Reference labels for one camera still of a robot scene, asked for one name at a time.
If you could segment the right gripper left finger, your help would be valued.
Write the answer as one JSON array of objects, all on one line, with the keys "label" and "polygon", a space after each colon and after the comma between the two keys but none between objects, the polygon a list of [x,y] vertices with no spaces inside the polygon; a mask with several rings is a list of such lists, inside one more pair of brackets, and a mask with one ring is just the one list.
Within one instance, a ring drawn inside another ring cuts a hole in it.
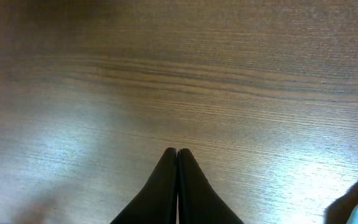
[{"label": "right gripper left finger", "polygon": [[111,224],[175,223],[177,194],[177,151],[169,147],[140,192]]}]

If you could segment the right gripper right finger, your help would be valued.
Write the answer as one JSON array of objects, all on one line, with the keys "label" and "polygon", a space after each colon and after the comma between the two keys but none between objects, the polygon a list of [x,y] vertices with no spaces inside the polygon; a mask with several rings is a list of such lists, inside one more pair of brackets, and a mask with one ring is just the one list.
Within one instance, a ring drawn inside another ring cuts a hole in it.
[{"label": "right gripper right finger", "polygon": [[189,149],[181,149],[178,152],[177,159],[180,223],[242,223],[242,220],[214,191]]}]

